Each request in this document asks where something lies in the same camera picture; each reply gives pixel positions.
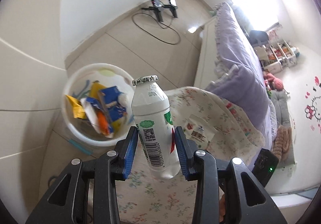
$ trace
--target metal bolt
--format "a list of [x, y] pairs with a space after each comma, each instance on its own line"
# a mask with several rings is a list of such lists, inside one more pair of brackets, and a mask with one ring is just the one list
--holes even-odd
[[232, 159], [232, 162], [236, 165], [240, 165], [242, 163], [242, 160], [240, 158], [235, 157]]
[[73, 160], [71, 161], [71, 164], [72, 164], [72, 165], [77, 165], [77, 164], [79, 164], [79, 163], [80, 163], [80, 159], [78, 159], [78, 158], [73, 159]]
[[206, 154], [206, 152], [204, 152], [202, 150], [196, 151], [196, 155], [198, 155], [198, 156], [204, 156], [205, 154]]
[[108, 155], [109, 157], [113, 157], [113, 156], [115, 156], [116, 154], [117, 154], [117, 152], [114, 151], [114, 150], [110, 150], [110, 151], [107, 152], [107, 155]]

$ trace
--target pink stuffed animal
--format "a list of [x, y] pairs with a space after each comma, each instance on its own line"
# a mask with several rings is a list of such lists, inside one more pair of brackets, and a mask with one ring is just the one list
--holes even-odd
[[263, 78], [268, 82], [272, 82], [272, 86], [277, 91], [282, 91], [284, 89], [284, 85], [281, 79], [276, 78], [269, 71], [263, 72]]

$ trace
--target bright window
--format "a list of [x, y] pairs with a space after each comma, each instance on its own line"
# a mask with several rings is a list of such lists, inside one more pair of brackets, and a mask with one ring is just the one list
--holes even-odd
[[278, 23], [273, 0], [232, 0], [242, 9], [254, 30], [266, 31]]

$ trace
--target bottle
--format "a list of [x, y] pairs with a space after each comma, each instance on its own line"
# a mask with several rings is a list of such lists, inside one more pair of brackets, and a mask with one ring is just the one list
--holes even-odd
[[170, 179], [179, 172], [180, 164], [170, 103], [157, 80], [156, 75], [133, 80], [132, 111], [150, 172], [158, 179]]

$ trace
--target purple blanket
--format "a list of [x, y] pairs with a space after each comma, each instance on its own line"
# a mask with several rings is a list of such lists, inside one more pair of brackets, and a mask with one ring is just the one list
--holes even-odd
[[217, 53], [223, 64], [233, 69], [228, 76], [211, 82], [206, 90], [243, 108], [254, 127], [265, 137], [268, 147], [271, 139], [269, 98], [258, 57], [227, 3], [221, 4], [217, 15]]

